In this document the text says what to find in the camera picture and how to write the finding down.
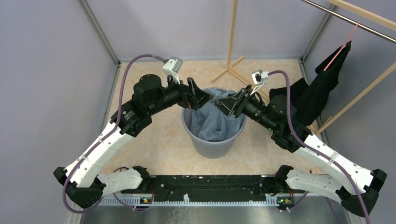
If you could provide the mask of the blue plastic trash bag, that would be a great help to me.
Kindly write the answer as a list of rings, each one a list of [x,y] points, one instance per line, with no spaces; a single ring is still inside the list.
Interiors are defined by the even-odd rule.
[[[235,136],[243,123],[243,117],[227,117],[212,103],[207,102],[191,113],[190,132],[204,141],[225,141]]]

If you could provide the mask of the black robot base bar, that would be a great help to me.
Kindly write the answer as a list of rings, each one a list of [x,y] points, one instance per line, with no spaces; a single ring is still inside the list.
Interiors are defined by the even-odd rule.
[[[155,202],[180,202],[185,195],[191,202],[258,202],[290,192],[285,183],[266,175],[156,175],[137,189],[121,191],[149,194]]]

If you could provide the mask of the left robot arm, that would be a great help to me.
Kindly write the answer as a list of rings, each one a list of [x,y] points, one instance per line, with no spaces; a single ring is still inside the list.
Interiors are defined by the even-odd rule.
[[[154,74],[142,76],[134,85],[132,98],[119,107],[92,145],[69,166],[55,169],[54,176],[63,186],[63,203],[71,200],[81,209],[89,209],[103,196],[127,189],[139,193],[149,189],[150,175],[142,166],[104,175],[100,170],[152,123],[153,115],[174,105],[198,110],[213,98],[193,78],[183,84],[168,77],[167,83],[162,86],[160,77]]]

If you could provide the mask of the grey round trash bin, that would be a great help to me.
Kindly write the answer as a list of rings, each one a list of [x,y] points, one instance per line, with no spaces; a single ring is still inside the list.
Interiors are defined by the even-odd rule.
[[[240,126],[240,130],[235,136],[228,140],[218,142],[204,141],[194,136],[189,130],[191,126],[192,111],[192,109],[188,108],[182,110],[182,123],[186,132],[189,134],[196,151],[201,156],[208,159],[217,159],[225,156],[232,148],[237,137],[242,133],[247,121],[247,117],[245,115],[241,115],[243,117],[243,123]]]

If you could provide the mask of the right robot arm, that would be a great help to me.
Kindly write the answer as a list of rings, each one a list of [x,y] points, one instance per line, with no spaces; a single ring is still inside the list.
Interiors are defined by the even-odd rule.
[[[270,130],[272,140],[280,148],[310,160],[325,171],[324,175],[314,175],[283,165],[274,179],[277,191],[298,189],[325,196],[360,217],[373,210],[387,174],[353,163],[322,142],[306,126],[288,121],[285,95],[275,96],[265,105],[252,95],[252,87],[247,86],[211,103],[228,117],[246,115]]]

